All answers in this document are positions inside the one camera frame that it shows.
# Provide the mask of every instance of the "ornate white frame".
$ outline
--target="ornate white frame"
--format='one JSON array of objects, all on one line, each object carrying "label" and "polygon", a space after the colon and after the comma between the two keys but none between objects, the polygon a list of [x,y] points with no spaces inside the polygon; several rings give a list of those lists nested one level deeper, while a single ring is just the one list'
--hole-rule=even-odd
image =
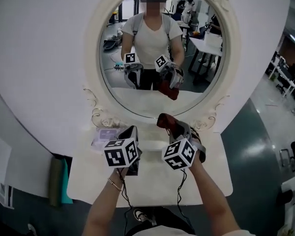
[{"label": "ornate white frame", "polygon": [[[93,107],[92,123],[98,127],[119,127],[136,125],[139,128],[154,129],[156,118],[143,117],[123,107],[109,92],[100,68],[99,43],[102,31],[113,11],[123,0],[102,0],[98,3],[85,35],[85,72],[88,82],[88,100]],[[213,6],[221,24],[223,33],[223,56],[219,76],[215,76],[213,88],[206,97],[190,110],[176,115],[179,120],[189,123],[197,131],[213,127],[216,120],[216,108],[223,105],[229,86],[236,75],[240,57],[240,32],[236,15],[229,0],[206,0]]]}]

